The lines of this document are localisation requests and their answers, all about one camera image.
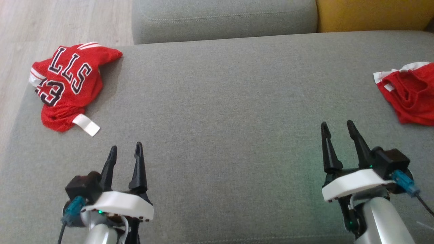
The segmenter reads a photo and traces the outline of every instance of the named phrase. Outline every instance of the couch cushion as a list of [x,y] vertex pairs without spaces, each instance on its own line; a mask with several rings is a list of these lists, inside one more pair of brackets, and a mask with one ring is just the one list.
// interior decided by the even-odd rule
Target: couch cushion
[[[357,165],[347,119],[371,147],[400,149],[434,206],[434,128],[401,125],[372,75],[434,61],[433,43],[431,33],[378,31],[120,48],[86,111],[101,126],[94,137],[45,128],[29,88],[0,172],[2,242],[54,242],[64,187],[100,171],[112,145],[113,188],[127,189],[141,141],[155,206],[142,243],[351,243],[338,204],[321,194],[322,121],[345,167]],[[391,198],[417,243],[433,243],[417,200]],[[63,243],[86,233],[68,228]]]
[[134,0],[135,44],[316,32],[315,0]]

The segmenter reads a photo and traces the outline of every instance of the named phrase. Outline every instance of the jersey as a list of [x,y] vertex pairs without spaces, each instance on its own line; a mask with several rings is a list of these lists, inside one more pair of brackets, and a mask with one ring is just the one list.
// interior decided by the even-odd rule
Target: jersey
[[[103,87],[99,66],[121,56],[122,53],[116,49],[91,42],[71,47],[59,46],[52,58],[35,62],[30,70],[29,82],[44,103],[42,123],[59,132],[78,124],[89,133],[85,127],[93,122],[84,116],[84,112]],[[89,134],[93,136],[98,130],[98,126],[96,131],[94,127]]]
[[400,70],[374,73],[399,122],[434,126],[434,63],[410,63]]

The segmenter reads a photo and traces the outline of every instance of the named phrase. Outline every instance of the fabric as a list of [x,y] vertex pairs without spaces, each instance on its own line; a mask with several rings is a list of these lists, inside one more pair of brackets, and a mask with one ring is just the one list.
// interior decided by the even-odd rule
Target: fabric
[[434,125],[434,63],[410,63],[374,73],[374,80],[401,123]]
[[316,0],[318,32],[423,30],[434,17],[432,0]]
[[[0,164],[2,243],[57,240],[64,187],[101,171],[113,145],[113,189],[127,190],[138,141],[155,207],[142,243],[352,243],[339,205],[321,194],[323,121],[345,167],[357,166],[347,119],[371,148],[401,150],[434,206],[434,128],[400,124],[372,84],[374,71],[433,60],[433,43],[431,33],[379,31],[119,47],[124,57],[101,67],[104,89],[86,109],[103,128],[94,138],[29,123],[42,104],[28,89]],[[434,243],[417,223],[434,219],[416,199],[391,201],[416,243]],[[86,234],[67,228],[62,243]]]
[[135,44],[314,33],[315,0],[134,0]]
[[[60,46],[52,58],[35,62],[29,82],[36,87],[35,92],[45,104],[41,112],[42,123],[59,132],[72,128],[74,119],[84,114],[85,107],[103,87],[99,66],[121,56],[116,49],[91,42]],[[98,130],[85,131],[93,136]]]

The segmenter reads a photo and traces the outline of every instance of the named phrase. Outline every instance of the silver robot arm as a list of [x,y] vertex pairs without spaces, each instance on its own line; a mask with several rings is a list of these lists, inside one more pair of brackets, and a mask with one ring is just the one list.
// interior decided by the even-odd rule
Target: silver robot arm
[[414,244],[389,196],[389,193],[406,192],[394,175],[400,172],[412,180],[407,169],[410,160],[397,149],[370,150],[351,120],[347,126],[358,154],[358,168],[343,169],[331,143],[329,128],[325,122],[321,124],[327,173],[322,187],[324,200],[339,203],[345,229],[354,234],[356,244]]
[[136,164],[129,191],[112,190],[117,147],[113,146],[99,174],[76,176],[65,188],[71,199],[63,209],[62,222],[69,227],[88,228],[85,244],[140,244],[139,224],[154,218],[148,199],[143,147],[137,142]]

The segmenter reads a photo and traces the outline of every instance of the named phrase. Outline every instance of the blue connector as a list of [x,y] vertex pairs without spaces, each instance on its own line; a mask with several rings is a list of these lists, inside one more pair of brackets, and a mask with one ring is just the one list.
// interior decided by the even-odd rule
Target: blue connector
[[66,208],[64,215],[62,216],[62,223],[65,223],[68,226],[71,226],[72,223],[80,217],[80,211],[82,207],[86,204],[83,197],[76,197]]
[[401,170],[395,170],[392,173],[392,180],[402,187],[412,198],[421,192],[420,189],[414,185],[414,181]]

